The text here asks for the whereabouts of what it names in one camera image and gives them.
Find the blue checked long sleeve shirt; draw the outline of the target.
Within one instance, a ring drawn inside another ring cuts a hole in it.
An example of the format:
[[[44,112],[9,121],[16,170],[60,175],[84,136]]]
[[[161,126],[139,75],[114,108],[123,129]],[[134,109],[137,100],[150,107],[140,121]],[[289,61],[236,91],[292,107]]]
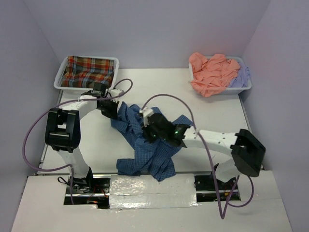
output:
[[[142,134],[140,107],[121,103],[118,118],[111,120],[111,126],[122,134],[134,150],[134,158],[118,159],[119,175],[139,176],[150,174],[158,182],[176,174],[172,156],[181,148],[169,145],[162,139],[149,143]]]

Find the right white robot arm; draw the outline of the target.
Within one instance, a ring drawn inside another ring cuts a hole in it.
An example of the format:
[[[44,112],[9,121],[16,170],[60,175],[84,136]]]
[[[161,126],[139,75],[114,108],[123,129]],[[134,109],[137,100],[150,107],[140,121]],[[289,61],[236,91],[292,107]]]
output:
[[[215,132],[196,129],[184,123],[172,123],[161,113],[147,108],[140,110],[142,131],[150,143],[161,139],[173,147],[208,148],[230,157],[215,166],[210,184],[221,189],[228,181],[241,174],[258,177],[266,148],[246,129],[237,133]]]

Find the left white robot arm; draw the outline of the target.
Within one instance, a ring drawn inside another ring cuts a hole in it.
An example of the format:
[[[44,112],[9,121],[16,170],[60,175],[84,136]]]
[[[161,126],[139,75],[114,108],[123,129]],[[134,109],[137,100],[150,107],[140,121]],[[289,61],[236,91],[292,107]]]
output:
[[[63,108],[51,108],[48,112],[45,143],[56,151],[66,164],[70,165],[70,180],[82,192],[90,192],[95,181],[79,149],[81,141],[80,120],[94,110],[110,119],[117,119],[120,89],[107,90],[102,84],[83,93],[78,101]]]

